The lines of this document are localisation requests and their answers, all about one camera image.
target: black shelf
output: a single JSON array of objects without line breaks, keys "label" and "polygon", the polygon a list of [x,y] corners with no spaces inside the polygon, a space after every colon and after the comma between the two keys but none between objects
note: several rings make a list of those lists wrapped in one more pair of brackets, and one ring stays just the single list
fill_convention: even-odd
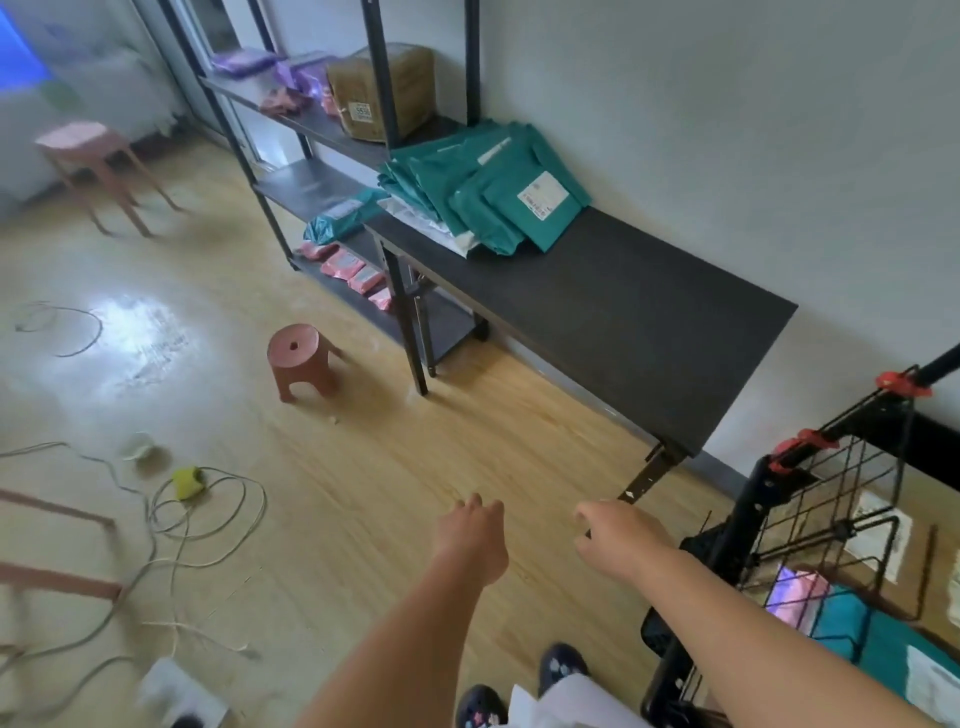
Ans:
[{"label": "black shelf", "polygon": [[[307,260],[299,255],[295,255],[291,262],[371,324],[398,342],[400,346],[403,346],[400,325],[393,313],[381,311],[372,302],[368,301],[366,296],[350,288],[345,280],[331,278],[321,273],[321,263]],[[427,291],[422,295],[426,299],[430,310],[430,334],[433,339],[434,356],[440,361],[473,332],[476,324],[473,322],[471,313],[466,312],[456,303],[448,301],[437,291]],[[418,345],[422,356],[423,344],[420,341],[419,333]]]},{"label": "black shelf", "polygon": [[[263,101],[267,93],[272,88],[280,86],[280,82],[274,78],[273,69],[262,71],[245,79],[231,79],[226,76],[202,76],[200,82],[217,93],[227,96],[231,101],[253,110],[259,110],[260,102]],[[390,157],[384,144],[351,138],[344,132],[337,119],[327,116],[320,104],[311,104],[296,116],[271,116],[270,118],[278,124],[318,141],[325,147],[329,147],[372,169],[376,169]],[[450,136],[462,127],[462,124],[453,119],[445,116],[435,116],[408,136],[404,143],[420,144],[423,141],[440,139],[444,136]]]},{"label": "black shelf", "polygon": [[[327,166],[319,159],[301,159],[264,175],[253,189],[272,200],[304,223],[313,220],[345,197],[355,195],[364,185]],[[383,269],[373,237],[362,229],[340,243],[378,270]]]}]

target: wooden floor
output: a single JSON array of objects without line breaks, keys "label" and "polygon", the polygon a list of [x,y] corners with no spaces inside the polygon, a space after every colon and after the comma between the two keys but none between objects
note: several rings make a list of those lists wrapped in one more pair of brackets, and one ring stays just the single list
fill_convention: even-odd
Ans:
[{"label": "wooden floor", "polygon": [[[470,341],[441,366],[429,399],[413,391],[403,351],[311,279],[294,273],[233,158],[188,141],[151,164],[176,213],[132,182],[156,233],[143,239],[95,187],[114,235],[100,235],[64,194],[7,221],[0,238],[0,450],[66,440],[118,463],[124,484],[152,494],[174,466],[208,465],[262,482],[269,508],[226,562],[180,570],[180,619],[219,640],[249,642],[251,660],[184,635],[178,661],[243,718],[289,724],[300,707],[423,567],[432,522],[456,497],[502,498],[512,564],[484,595],[470,630],[460,682],[536,685],[540,653],[568,641],[597,679],[635,706],[656,666],[639,639],[647,605],[578,561],[570,517],[581,498],[613,497],[647,448],[493,344]],[[293,241],[302,224],[280,212]],[[61,313],[38,333],[14,332],[18,308],[44,300],[89,308],[104,333],[81,346],[91,320]],[[323,401],[303,387],[282,404],[265,359],[275,330],[303,321],[348,353],[342,392]],[[146,430],[169,449],[160,472],[116,459],[126,435]],[[129,578],[147,539],[136,497],[115,491],[101,469],[68,451],[0,460],[3,487],[83,507],[120,522],[99,526],[0,507],[0,558],[101,578]],[[229,486],[200,506],[216,522],[236,503]],[[692,476],[666,477],[642,501],[679,539],[729,509]],[[223,534],[190,544],[191,561],[219,555],[255,512],[251,492]],[[162,541],[165,555],[175,545]],[[0,711],[56,701],[111,655],[55,721],[139,724],[135,685],[170,650],[169,570],[133,592],[93,643],[29,663],[0,681]],[[0,592],[0,643],[32,649],[86,634],[107,604],[75,596]]]}]

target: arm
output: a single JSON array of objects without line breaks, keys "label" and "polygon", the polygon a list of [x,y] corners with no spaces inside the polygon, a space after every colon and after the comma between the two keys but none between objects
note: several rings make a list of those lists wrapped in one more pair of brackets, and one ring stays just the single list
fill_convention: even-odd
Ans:
[{"label": "arm", "polygon": [[416,586],[340,665],[296,728],[443,728],[453,715],[467,629],[484,587],[507,569],[503,503],[474,494],[440,520]]},{"label": "arm", "polygon": [[613,500],[581,503],[577,514],[593,536],[577,540],[581,556],[649,599],[737,728],[934,725],[674,548],[651,516]]}]

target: person's right hand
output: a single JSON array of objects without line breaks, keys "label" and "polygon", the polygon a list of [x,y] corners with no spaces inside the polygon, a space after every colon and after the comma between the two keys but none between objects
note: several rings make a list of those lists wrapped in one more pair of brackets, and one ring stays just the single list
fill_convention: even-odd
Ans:
[{"label": "person's right hand", "polygon": [[587,522],[590,536],[576,540],[580,557],[594,569],[636,585],[645,561],[674,547],[662,524],[623,500],[585,500],[574,515]]}]

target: white label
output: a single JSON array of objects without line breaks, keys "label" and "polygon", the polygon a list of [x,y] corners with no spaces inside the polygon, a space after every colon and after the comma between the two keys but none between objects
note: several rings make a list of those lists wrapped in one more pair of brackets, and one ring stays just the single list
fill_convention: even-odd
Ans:
[{"label": "white label", "polygon": [[546,220],[560,203],[570,196],[557,178],[544,172],[517,195],[540,220]]},{"label": "white label", "polygon": [[370,110],[370,104],[360,104],[356,101],[351,101],[347,104],[347,108],[350,109],[350,118],[353,121],[364,121],[368,124],[373,123],[373,112]]},{"label": "white label", "polygon": [[947,728],[960,728],[960,678],[906,647],[906,699]]},{"label": "white label", "polygon": [[360,209],[363,206],[363,203],[359,200],[343,200],[341,203],[337,203],[329,210],[322,212],[321,215],[332,218],[334,220],[339,220],[342,217],[347,217],[355,209]]},{"label": "white label", "polygon": [[[876,496],[870,491],[864,491],[860,494],[860,501],[856,504],[856,510],[853,512],[853,518],[858,519],[866,514],[886,508],[890,503],[880,496]],[[890,548],[890,561],[887,562],[887,571],[884,576],[897,583],[897,575],[900,573],[900,564],[903,562],[903,554],[906,551],[906,545],[910,543],[910,530],[913,528],[913,519],[907,516],[899,508],[886,511],[876,517],[860,523],[857,528],[863,529],[873,521],[879,521],[891,516],[900,519],[900,525],[897,528],[897,535],[894,537],[893,545]],[[844,549],[853,554],[858,559],[864,559],[864,565],[876,571],[883,553],[887,548],[887,541],[890,538],[890,529],[892,523],[877,525],[866,530],[861,530],[853,538],[847,541]]]},{"label": "white label", "polygon": [[501,149],[503,149],[503,148],[504,148],[505,146],[507,146],[509,143],[510,143],[510,137],[507,137],[506,139],[504,139],[504,140],[501,141],[500,143],[494,144],[490,149],[488,149],[486,152],[484,152],[482,155],[480,155],[480,156],[477,158],[477,161],[480,162],[481,164],[486,164],[486,163],[489,162],[491,159],[493,159],[493,155],[495,155],[497,152],[499,152]]}]

